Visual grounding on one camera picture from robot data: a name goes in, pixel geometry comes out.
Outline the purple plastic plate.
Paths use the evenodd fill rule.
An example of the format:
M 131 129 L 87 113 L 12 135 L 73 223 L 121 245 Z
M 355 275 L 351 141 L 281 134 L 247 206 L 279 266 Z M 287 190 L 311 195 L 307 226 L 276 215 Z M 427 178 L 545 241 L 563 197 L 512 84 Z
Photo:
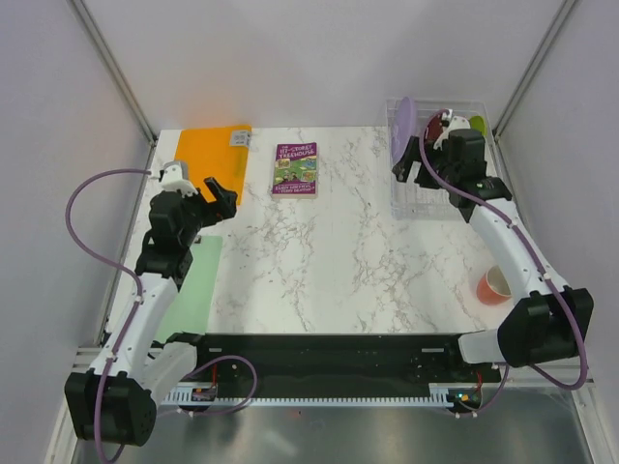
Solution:
M 405 153 L 408 142 L 417 130 L 416 103 L 409 97 L 402 98 L 396 108 L 391 129 L 391 161 L 395 167 Z

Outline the red floral plate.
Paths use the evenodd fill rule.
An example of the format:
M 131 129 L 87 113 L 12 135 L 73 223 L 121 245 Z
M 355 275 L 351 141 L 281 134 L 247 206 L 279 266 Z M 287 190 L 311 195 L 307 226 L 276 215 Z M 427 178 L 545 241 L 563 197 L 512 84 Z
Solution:
M 436 140 L 443 133 L 444 129 L 442 113 L 435 115 L 427 122 L 424 131 L 424 146 L 427 153 L 433 150 Z

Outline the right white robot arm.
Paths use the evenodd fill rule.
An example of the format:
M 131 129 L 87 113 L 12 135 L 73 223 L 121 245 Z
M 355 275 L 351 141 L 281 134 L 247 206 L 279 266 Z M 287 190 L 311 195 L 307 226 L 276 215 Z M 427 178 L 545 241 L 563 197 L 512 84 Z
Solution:
M 487 172 L 483 134 L 462 126 L 431 139 L 396 130 L 390 149 L 396 180 L 419 163 L 416 184 L 449 193 L 450 205 L 489 249 L 515 303 L 497 328 L 461 334 L 458 347 L 443 356 L 445 373 L 461 381 L 478 363 L 539 370 L 542 363 L 572 358 L 586 370 L 584 339 L 593 297 L 585 288 L 573 288 L 534 244 L 507 186 Z

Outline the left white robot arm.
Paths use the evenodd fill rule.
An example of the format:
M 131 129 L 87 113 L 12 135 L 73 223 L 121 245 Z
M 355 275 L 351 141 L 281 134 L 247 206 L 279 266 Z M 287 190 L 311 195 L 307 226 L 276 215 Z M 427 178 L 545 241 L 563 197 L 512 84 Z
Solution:
M 150 227 L 140 254 L 127 271 L 134 282 L 128 306 L 99 355 L 65 383 L 74 432 L 81 440 L 144 445 L 170 391 L 186 375 L 201 380 L 212 369 L 211 355 L 184 341 L 165 343 L 154 359 L 148 354 L 190 270 L 198 232 L 233 218 L 238 195 L 213 177 L 204 181 L 213 201 L 185 177 L 173 180 L 163 174 L 160 182 L 161 192 L 150 201 Z

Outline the orange cutting mat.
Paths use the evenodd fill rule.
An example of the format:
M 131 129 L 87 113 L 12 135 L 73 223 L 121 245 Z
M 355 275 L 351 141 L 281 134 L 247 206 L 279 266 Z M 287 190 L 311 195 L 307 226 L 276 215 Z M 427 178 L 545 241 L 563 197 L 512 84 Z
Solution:
M 213 201 L 214 196 L 204 180 L 214 177 L 224 189 L 237 193 L 240 206 L 251 136 L 252 127 L 247 125 L 182 130 L 174 159 L 187 164 L 190 181 L 201 188 L 207 201 Z

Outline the lime green plate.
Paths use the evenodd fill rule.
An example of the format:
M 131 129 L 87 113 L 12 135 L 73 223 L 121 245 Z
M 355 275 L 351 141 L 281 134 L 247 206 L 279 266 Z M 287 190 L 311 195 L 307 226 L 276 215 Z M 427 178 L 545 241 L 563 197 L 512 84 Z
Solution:
M 487 125 L 483 116 L 476 114 L 471 116 L 468 121 L 471 129 L 479 131 L 483 137 L 487 136 Z

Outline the purple treehouse book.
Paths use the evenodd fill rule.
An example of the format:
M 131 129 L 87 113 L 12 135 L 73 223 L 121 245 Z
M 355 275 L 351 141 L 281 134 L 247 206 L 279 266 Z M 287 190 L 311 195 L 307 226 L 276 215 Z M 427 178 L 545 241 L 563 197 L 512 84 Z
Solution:
M 275 153 L 272 196 L 288 199 L 315 198 L 317 184 L 317 144 L 279 144 Z

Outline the green clipboard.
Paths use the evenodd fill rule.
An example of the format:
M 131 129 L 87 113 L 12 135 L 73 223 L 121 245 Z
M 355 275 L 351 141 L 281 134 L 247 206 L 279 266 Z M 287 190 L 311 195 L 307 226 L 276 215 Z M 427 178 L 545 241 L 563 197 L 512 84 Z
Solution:
M 176 333 L 207 332 L 222 245 L 221 236 L 201 236 L 200 241 L 192 245 L 192 265 L 160 323 L 155 341 L 165 343 Z

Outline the orange paper cup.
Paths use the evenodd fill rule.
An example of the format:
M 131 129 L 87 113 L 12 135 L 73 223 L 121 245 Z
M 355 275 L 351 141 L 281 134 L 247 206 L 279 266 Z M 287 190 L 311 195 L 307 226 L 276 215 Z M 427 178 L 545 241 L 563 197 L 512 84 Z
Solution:
M 480 278 L 476 296 L 484 305 L 500 305 L 512 297 L 507 279 L 498 266 L 493 266 Z

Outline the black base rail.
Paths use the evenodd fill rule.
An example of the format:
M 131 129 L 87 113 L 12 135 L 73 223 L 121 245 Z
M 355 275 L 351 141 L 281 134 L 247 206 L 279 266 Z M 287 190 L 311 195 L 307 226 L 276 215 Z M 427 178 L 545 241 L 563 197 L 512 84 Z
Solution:
M 176 333 L 224 395 L 345 397 L 421 395 L 430 384 L 498 383 L 488 363 L 463 361 L 454 334 Z M 206 366 L 214 361 L 214 367 Z

